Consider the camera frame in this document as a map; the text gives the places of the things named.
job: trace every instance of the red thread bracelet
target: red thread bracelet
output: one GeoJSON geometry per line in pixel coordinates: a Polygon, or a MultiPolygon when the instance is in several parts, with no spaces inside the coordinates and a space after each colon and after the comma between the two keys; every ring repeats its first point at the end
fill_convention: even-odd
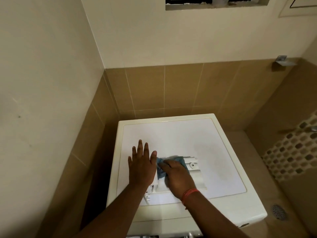
{"type": "Polygon", "coordinates": [[[185,205],[185,199],[186,199],[191,193],[194,193],[194,192],[199,192],[199,190],[198,190],[198,189],[189,189],[189,190],[185,191],[185,193],[183,194],[182,199],[181,199],[183,205],[185,205]]]}

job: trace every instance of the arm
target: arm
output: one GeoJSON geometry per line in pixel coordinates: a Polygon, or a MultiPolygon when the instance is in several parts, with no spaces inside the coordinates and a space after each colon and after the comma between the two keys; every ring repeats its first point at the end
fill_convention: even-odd
{"type": "Polygon", "coordinates": [[[156,151],[149,158],[149,146],[139,140],[138,151],[129,156],[129,184],[121,194],[75,238],[126,237],[139,204],[156,172],[156,151]]]}
{"type": "MultiPolygon", "coordinates": [[[[183,194],[196,188],[192,177],[177,161],[165,160],[159,166],[167,173],[167,185],[174,196],[182,199],[183,194]]],[[[220,213],[200,192],[193,192],[184,201],[204,237],[247,238],[238,227],[220,213]]]]}

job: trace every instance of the right hand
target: right hand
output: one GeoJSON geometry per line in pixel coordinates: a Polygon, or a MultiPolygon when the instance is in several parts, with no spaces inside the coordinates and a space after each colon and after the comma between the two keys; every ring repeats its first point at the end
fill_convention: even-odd
{"type": "Polygon", "coordinates": [[[158,164],[167,173],[165,180],[167,186],[176,198],[182,199],[183,194],[189,189],[196,189],[195,183],[180,162],[174,160],[164,160],[158,164]]]}

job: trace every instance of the finger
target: finger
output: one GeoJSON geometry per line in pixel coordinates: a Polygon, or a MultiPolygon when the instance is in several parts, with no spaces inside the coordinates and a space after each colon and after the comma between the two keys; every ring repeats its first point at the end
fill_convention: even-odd
{"type": "Polygon", "coordinates": [[[151,164],[153,165],[156,165],[156,156],[157,156],[157,152],[156,151],[153,151],[152,154],[151,154],[151,158],[150,158],[150,161],[151,161],[151,164]]]}
{"type": "Polygon", "coordinates": [[[137,157],[137,150],[135,149],[135,146],[132,147],[132,160],[135,160],[137,157]]]}
{"type": "Polygon", "coordinates": [[[161,167],[161,169],[166,172],[167,174],[172,170],[171,167],[169,167],[167,164],[161,162],[161,163],[158,163],[158,166],[161,167]]]}
{"type": "Polygon", "coordinates": [[[128,165],[129,165],[129,167],[131,166],[131,164],[132,164],[132,159],[131,159],[131,156],[129,156],[128,157],[128,165]]]}
{"type": "Polygon", "coordinates": [[[150,152],[149,152],[149,144],[145,143],[144,145],[144,152],[143,152],[143,156],[148,158],[150,157],[150,152]]]}
{"type": "Polygon", "coordinates": [[[168,164],[171,168],[175,168],[178,166],[178,164],[180,164],[179,162],[175,160],[164,160],[164,163],[168,164]]]}
{"type": "Polygon", "coordinates": [[[143,144],[142,144],[142,140],[139,140],[137,158],[141,158],[142,156],[143,156],[143,144]]]}

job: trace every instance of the left hand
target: left hand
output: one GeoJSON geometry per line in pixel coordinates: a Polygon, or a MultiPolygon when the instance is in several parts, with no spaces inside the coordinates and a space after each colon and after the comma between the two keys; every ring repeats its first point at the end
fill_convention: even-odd
{"type": "Polygon", "coordinates": [[[147,188],[152,184],[156,172],[156,155],[153,151],[149,157],[149,145],[145,143],[144,151],[142,140],[139,140],[138,151],[132,147],[132,158],[129,156],[129,184],[147,188]]]}

